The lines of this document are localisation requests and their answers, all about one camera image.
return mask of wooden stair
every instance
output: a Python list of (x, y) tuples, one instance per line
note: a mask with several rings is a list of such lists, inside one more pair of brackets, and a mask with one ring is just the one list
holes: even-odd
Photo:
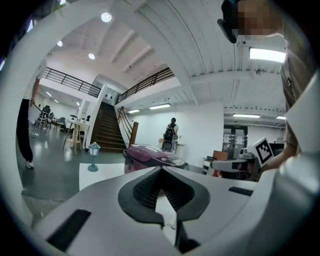
[(101, 147), (101, 151), (123, 152), (126, 145), (122, 138), (115, 108), (112, 105), (101, 102), (100, 119), (94, 124), (94, 141)]

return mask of purple robot vacuum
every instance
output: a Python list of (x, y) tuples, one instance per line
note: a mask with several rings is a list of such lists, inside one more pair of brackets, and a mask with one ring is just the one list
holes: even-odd
[(174, 153), (150, 145), (132, 144), (123, 151), (123, 156), (125, 174), (156, 166), (185, 167), (185, 161)]

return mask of lamp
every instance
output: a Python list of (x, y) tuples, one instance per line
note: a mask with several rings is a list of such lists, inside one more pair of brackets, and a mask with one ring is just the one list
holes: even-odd
[(89, 153), (92, 156), (91, 165), (88, 166), (89, 172), (96, 172), (99, 170), (98, 166), (95, 165), (95, 157), (98, 155), (100, 148), (101, 147), (96, 142), (89, 145)]

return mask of ceiling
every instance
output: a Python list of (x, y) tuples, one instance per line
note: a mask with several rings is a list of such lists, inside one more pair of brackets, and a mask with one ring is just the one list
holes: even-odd
[[(44, 96), (47, 99), (57, 100), (59, 104), (64, 104), (64, 105), (67, 105), (67, 106), (75, 108), (75, 109), (79, 108), (79, 106), (77, 105), (77, 102), (79, 102), (79, 104), (81, 104), (81, 102), (82, 102), (82, 99), (80, 99), (80, 98), (63, 93), (59, 90), (54, 90), (49, 87), (45, 87), (41, 84), (39, 84), (38, 93), (40, 93), (42, 96)], [(84, 112), (87, 111), (89, 104), (90, 104), (89, 101), (85, 102), (84, 108), (83, 108)]]
[[(126, 88), (167, 67), (141, 36), (115, 16), (109, 22), (98, 16), (61, 41), (63, 46), (56, 45), (51, 51), (53, 55), (68, 56)], [(94, 60), (89, 59), (89, 53), (95, 54)]]
[[(225, 122), (233, 122), (231, 113), (241, 110), (242, 113), (258, 113), (261, 118), (259, 121), (237, 119), (237, 122), (283, 127), (283, 121), (275, 119), (285, 113), (279, 75), (281, 63), (249, 58), (250, 47), (285, 52), (286, 42), (282, 36), (239, 37), (236, 44), (230, 43), (217, 24), (222, 18), (222, 0), (126, 2), (132, 7), (140, 3), (134, 11), (137, 20), (143, 18), (139, 25), (143, 27), (142, 21), (145, 22), (144, 30), (147, 25), (152, 25), (153, 32), (140, 30), (133, 20), (130, 21), (132, 27), (163, 58), (184, 88), (141, 105), (151, 105), (153, 101), (199, 105), (222, 101)], [(262, 74), (257, 75), (257, 70), (262, 70)]]

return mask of glass door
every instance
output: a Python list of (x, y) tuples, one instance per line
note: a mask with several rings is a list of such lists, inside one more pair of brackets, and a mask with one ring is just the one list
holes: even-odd
[(228, 159), (238, 157), (240, 150), (247, 147), (248, 127), (225, 125), (223, 128), (222, 151), (228, 153)]

